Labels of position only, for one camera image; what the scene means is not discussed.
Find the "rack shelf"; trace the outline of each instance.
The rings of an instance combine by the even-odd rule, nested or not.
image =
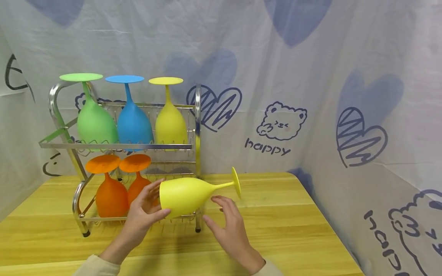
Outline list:
[[[41,148],[65,149],[72,161],[72,165],[80,178],[80,183],[74,192],[72,200],[72,212],[81,233],[84,237],[90,235],[90,228],[88,222],[103,222],[103,221],[124,221],[126,217],[101,218],[96,214],[90,214],[91,207],[95,203],[95,197],[89,202],[84,210],[80,209],[80,198],[84,188],[95,176],[86,172],[82,157],[88,156],[92,153],[91,149],[99,149],[104,154],[130,154],[130,150],[139,150],[137,152],[145,152],[152,154],[161,153],[162,160],[154,161],[149,168],[144,172],[149,177],[158,179],[159,176],[166,179],[177,177],[196,177],[201,178],[201,160],[200,160],[200,131],[201,131],[201,85],[198,84],[195,91],[195,105],[175,105],[181,112],[187,124],[188,144],[109,144],[109,143],[89,143],[85,144],[83,141],[73,140],[71,132],[75,130],[77,118],[65,123],[57,104],[57,97],[59,92],[68,86],[74,85],[74,82],[60,82],[54,85],[49,91],[49,112],[55,124],[56,130],[39,142]],[[122,102],[99,102],[98,95],[92,85],[87,82],[92,98],[106,109],[111,116],[118,122],[119,112],[124,108],[125,103]],[[156,117],[164,104],[146,104],[137,103],[137,105],[146,113],[151,121],[151,125],[155,125]],[[121,172],[116,169],[112,172],[118,180],[121,180]],[[195,231],[201,231],[201,212],[195,210],[192,214],[179,217],[181,219],[189,219],[195,221]]]

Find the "table surface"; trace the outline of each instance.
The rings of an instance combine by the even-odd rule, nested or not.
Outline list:
[[[204,177],[212,184],[230,175]],[[234,189],[216,194],[237,202],[250,243],[288,276],[363,276],[300,182],[289,173],[240,174],[243,199]],[[81,206],[93,197],[102,179],[85,188]],[[91,254],[99,254],[121,229],[118,222],[92,225],[83,238],[71,212],[79,181],[74,176],[43,184],[0,223],[0,275],[72,275]],[[207,202],[205,213],[219,224],[223,214]],[[181,219],[156,223],[143,243],[124,261],[121,276],[247,275],[230,260],[212,233]]]

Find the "beige sleeve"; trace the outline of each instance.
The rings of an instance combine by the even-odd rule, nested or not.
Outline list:
[[[266,260],[266,265],[253,276],[283,276],[282,272],[275,265]]]
[[[73,276],[117,276],[119,272],[119,265],[92,255],[75,271]]]

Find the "two-tier rack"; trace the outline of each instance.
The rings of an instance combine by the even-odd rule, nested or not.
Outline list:
[[[84,165],[80,159],[80,156],[84,156],[85,152],[90,152],[91,149],[96,149],[97,144],[84,144],[79,143],[78,141],[74,141],[72,139],[69,130],[77,123],[77,118],[71,120],[68,123],[65,123],[60,110],[57,105],[57,97],[59,92],[66,87],[76,84],[75,82],[60,82],[53,86],[49,91],[49,113],[52,117],[52,120],[55,124],[56,131],[48,135],[46,138],[39,142],[40,147],[42,148],[53,148],[53,149],[65,149],[69,157],[72,161],[72,164],[80,178],[80,183],[77,186],[77,189],[74,192],[73,200],[72,200],[72,212],[74,214],[74,219],[76,220],[81,233],[84,237],[88,237],[90,235],[90,229],[88,223],[95,222],[100,223],[103,221],[124,221],[126,217],[114,217],[114,218],[101,218],[97,215],[88,215],[89,209],[93,206],[95,202],[95,197],[89,202],[84,210],[80,209],[80,198],[81,194],[86,187],[86,185],[93,179],[94,174],[89,174],[86,172]],[[87,82],[89,90],[91,91],[91,96],[98,104],[100,104],[103,108],[105,108],[117,121],[118,114],[121,111],[121,108],[124,107],[125,103],[123,102],[101,102],[98,101],[98,95],[92,85],[92,83]],[[170,172],[166,172],[165,170],[160,170],[159,172],[148,173],[149,176],[161,175],[166,179],[176,178],[176,177],[196,177],[201,178],[201,159],[200,159],[200,134],[201,134],[201,85],[197,84],[195,86],[195,105],[175,105],[175,107],[181,112],[183,117],[187,121],[187,134],[188,134],[188,144],[100,144],[100,149],[104,154],[115,154],[119,151],[127,151],[130,149],[138,149],[143,150],[144,152],[152,153],[154,152],[163,152],[164,156],[166,156],[165,160],[162,161],[154,161],[151,163],[151,166],[154,166],[156,169],[160,170],[160,168],[166,167],[179,167],[185,166],[190,168],[185,171],[177,171],[172,170]],[[149,117],[152,126],[155,126],[156,116],[158,115],[160,109],[164,106],[164,104],[147,104],[147,103],[137,103],[137,105],[147,114]],[[177,153],[187,152],[186,160],[176,160]],[[114,172],[117,175],[118,179],[120,178],[121,172],[116,169]],[[189,219],[190,221],[194,221],[195,223],[195,231],[201,231],[201,211],[200,209],[195,210],[192,214],[181,216],[179,218]]]

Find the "wine glass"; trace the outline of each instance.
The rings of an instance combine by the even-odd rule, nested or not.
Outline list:
[[[170,209],[166,218],[187,215],[198,209],[215,190],[235,186],[236,193],[241,198],[241,187],[235,168],[232,167],[232,182],[212,185],[198,178],[177,178],[160,184],[160,204],[162,209]]]
[[[137,174],[135,180],[132,182],[128,190],[129,204],[131,204],[132,201],[137,198],[145,186],[151,183],[148,179],[142,177],[140,173],[150,165],[150,162],[150,157],[144,154],[130,155],[121,161],[120,169],[122,171]],[[158,200],[153,202],[153,205],[158,205]]]
[[[81,82],[86,102],[78,114],[77,129],[82,142],[87,144],[113,144],[118,140],[117,125],[112,116],[91,97],[86,82],[103,78],[95,73],[73,73],[61,75],[60,79],[69,82]]]
[[[123,83],[126,89],[127,102],[118,117],[117,130],[118,139],[122,144],[150,144],[153,143],[152,126],[149,118],[132,100],[129,90],[129,83],[143,81],[141,76],[121,75],[110,76],[106,81],[110,83]]]
[[[104,181],[95,195],[98,215],[102,218],[126,216],[129,211],[126,187],[109,175],[120,162],[116,155],[101,155],[86,163],[86,170],[90,173],[104,174]]]
[[[182,83],[183,79],[159,77],[150,79],[149,83],[165,85],[166,103],[156,117],[155,141],[157,144],[187,144],[187,126],[181,112],[170,100],[169,85]]]

